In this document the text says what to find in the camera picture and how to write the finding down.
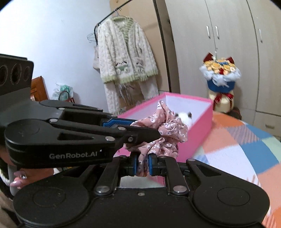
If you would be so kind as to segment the left hand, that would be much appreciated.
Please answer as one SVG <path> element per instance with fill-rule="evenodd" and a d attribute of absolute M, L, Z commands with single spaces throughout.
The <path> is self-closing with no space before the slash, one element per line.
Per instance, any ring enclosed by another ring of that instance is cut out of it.
<path fill-rule="evenodd" d="M 54 169 L 25 169 L 21 168 L 19 171 L 14 173 L 15 178 L 10 181 L 11 187 L 16 187 L 17 189 L 22 189 L 23 187 L 52 176 L 54 174 Z"/>

